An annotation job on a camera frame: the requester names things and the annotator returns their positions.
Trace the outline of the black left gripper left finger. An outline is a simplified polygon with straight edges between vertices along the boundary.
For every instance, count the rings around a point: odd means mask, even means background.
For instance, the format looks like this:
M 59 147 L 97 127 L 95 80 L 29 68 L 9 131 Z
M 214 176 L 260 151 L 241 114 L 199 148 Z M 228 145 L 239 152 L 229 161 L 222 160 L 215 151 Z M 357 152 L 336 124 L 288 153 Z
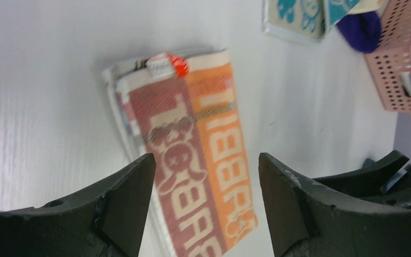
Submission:
M 144 154 L 42 207 L 0 211 L 0 256 L 138 256 L 155 170 Z

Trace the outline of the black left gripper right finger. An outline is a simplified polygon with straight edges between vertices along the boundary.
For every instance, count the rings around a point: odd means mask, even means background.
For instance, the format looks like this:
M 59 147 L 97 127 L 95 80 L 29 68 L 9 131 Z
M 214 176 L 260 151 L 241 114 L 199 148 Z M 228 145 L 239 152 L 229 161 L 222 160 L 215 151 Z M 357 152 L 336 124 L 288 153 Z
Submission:
M 275 256 L 411 256 L 411 209 L 343 194 L 268 153 L 258 161 Z

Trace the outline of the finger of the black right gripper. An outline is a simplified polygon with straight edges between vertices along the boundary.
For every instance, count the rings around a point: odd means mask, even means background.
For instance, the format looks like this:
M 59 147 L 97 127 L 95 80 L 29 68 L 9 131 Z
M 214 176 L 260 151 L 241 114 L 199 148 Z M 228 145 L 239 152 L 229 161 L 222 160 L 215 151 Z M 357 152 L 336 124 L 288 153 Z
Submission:
M 411 163 L 397 150 L 378 161 L 366 159 L 358 170 L 314 180 L 364 201 L 411 209 Z

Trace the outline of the cream rabbit text towel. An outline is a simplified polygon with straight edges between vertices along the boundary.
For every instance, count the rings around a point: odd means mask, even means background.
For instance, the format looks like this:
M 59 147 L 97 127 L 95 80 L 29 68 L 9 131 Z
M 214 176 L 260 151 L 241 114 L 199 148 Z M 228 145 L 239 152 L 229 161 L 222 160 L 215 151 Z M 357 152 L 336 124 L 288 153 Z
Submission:
M 129 158 L 155 157 L 163 255 L 223 256 L 258 225 L 229 52 L 129 59 L 102 78 Z

